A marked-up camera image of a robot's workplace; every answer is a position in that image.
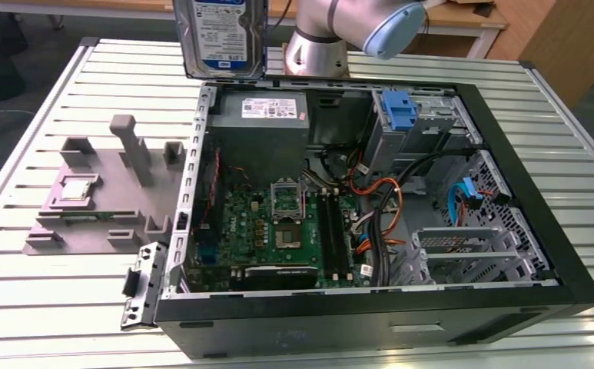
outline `side panel latch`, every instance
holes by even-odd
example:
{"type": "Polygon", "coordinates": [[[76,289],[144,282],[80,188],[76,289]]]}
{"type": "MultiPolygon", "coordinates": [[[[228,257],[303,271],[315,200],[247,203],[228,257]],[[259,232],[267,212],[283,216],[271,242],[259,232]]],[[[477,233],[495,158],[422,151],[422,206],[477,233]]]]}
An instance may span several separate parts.
{"type": "Polygon", "coordinates": [[[128,269],[123,294],[127,296],[122,317],[122,331],[158,328],[155,309],[162,293],[162,274],[167,260],[167,246],[154,242],[140,247],[135,266],[128,269]]]}

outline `green circuit board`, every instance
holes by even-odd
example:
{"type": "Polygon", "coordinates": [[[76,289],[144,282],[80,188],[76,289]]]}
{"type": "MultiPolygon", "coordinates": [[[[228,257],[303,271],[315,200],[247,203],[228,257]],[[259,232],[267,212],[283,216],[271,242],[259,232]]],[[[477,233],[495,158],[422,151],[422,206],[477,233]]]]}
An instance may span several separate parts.
{"type": "MultiPolygon", "coordinates": [[[[219,244],[206,254],[212,254],[204,263],[202,283],[204,291],[227,291],[231,269],[244,266],[310,266],[319,270],[320,288],[356,287],[358,268],[352,267],[352,280],[340,276],[338,281],[324,278],[316,195],[306,192],[306,216],[296,222],[271,219],[270,191],[228,192],[224,201],[223,233],[219,244]]],[[[295,199],[278,196],[276,208],[292,209],[295,199]]],[[[339,196],[339,209],[347,215],[356,210],[356,199],[339,196]]],[[[351,250],[348,262],[352,264],[351,250]]]]}

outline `metal table surface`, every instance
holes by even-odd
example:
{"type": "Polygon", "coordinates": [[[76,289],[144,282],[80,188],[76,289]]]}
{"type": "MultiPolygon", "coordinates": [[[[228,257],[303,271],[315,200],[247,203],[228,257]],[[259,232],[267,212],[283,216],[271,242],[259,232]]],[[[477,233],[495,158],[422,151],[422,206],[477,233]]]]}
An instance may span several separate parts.
{"type": "MultiPolygon", "coordinates": [[[[282,53],[270,52],[282,73],[282,53]]],[[[594,278],[594,142],[535,71],[511,61],[350,55],[359,78],[478,86],[594,278]]],[[[199,81],[184,77],[178,44],[99,40],[80,46],[0,171],[0,367],[180,366],[159,330],[122,333],[122,281],[135,255],[35,256],[24,237],[54,182],[64,138],[119,147],[112,114],[134,114],[150,147],[190,145],[199,81]]],[[[594,367],[594,308],[501,341],[405,351],[255,357],[204,367],[594,367]]]]}

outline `ram slot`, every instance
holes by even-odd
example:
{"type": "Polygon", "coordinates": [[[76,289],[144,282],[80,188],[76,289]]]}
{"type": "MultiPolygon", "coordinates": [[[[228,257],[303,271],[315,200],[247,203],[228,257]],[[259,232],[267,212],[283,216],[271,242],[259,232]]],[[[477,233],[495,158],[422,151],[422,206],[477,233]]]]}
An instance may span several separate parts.
{"type": "Polygon", "coordinates": [[[327,278],[346,278],[348,273],[348,253],[344,244],[344,232],[342,211],[339,210],[338,197],[319,195],[316,197],[316,209],[319,217],[319,235],[322,242],[322,255],[324,263],[324,275],[327,278]]]}
{"type": "Polygon", "coordinates": [[[343,279],[348,273],[348,253],[338,196],[331,196],[326,203],[328,204],[330,240],[335,250],[335,271],[343,279]]]}
{"type": "Polygon", "coordinates": [[[331,228],[330,228],[330,214],[328,214],[328,202],[330,197],[324,194],[316,196],[316,218],[319,220],[319,241],[322,243],[322,257],[324,264],[324,276],[332,277],[336,272],[335,263],[335,248],[331,243],[331,228]]]}

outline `motherboard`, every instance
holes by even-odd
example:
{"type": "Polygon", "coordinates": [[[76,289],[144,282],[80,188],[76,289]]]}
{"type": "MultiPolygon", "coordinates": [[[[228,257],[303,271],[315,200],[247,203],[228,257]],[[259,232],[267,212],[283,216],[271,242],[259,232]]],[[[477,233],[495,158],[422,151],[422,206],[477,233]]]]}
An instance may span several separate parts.
{"type": "Polygon", "coordinates": [[[191,290],[218,292],[240,289],[243,287],[236,285],[236,280],[248,279],[250,271],[308,274],[306,278],[316,278],[310,288],[362,285],[360,266],[352,262],[351,237],[336,231],[348,229],[355,215],[356,199],[350,194],[278,191],[272,196],[270,190],[230,191],[224,195],[220,241],[198,244],[200,265],[191,267],[188,272],[191,290]],[[335,203],[338,212],[326,220],[320,218],[323,199],[335,203]],[[302,212],[298,219],[275,217],[278,210],[295,209],[302,212]],[[340,240],[340,245],[328,244],[327,238],[340,240]],[[338,252],[331,253],[331,248],[336,248],[338,252]]]}

